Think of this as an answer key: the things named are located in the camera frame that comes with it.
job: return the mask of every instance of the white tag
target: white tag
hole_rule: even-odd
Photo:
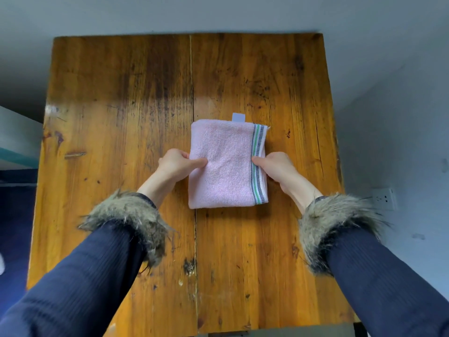
[[[244,123],[245,122],[245,114],[238,114],[238,113],[234,112],[232,114],[232,121],[238,122],[238,123]]]

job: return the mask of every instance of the pink towel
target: pink towel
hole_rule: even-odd
[[[201,119],[192,124],[190,158],[207,165],[188,177],[188,206],[249,207],[268,202],[267,176],[251,162],[265,157],[268,127],[261,124]]]

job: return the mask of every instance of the wood grain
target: wood grain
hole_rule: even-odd
[[[171,147],[189,150],[193,121],[188,35],[57,38],[45,109],[28,287],[86,236],[81,216],[121,187],[136,190]],[[179,232],[139,275],[109,335],[197,331],[194,212],[179,183],[161,214]]]
[[[342,192],[320,34],[192,36],[195,120],[269,125],[266,150],[289,154],[324,194]],[[331,278],[314,278],[299,246],[294,203],[273,182],[269,203],[196,212],[202,333],[351,322]]]

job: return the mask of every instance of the fur cuff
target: fur cuff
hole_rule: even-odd
[[[98,204],[78,228],[94,231],[111,219],[117,224],[131,226],[146,249],[150,267],[157,266],[165,255],[165,237],[171,229],[157,209],[132,193],[117,190]]]
[[[369,202],[351,195],[336,194],[307,207],[300,223],[300,241],[306,261],[315,275],[332,275],[326,251],[334,244],[336,233],[351,226],[363,226],[379,238],[385,224],[372,211]]]

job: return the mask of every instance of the white outlet plate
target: white outlet plate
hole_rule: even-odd
[[[391,188],[371,189],[373,207],[381,210],[396,210],[396,199]]]

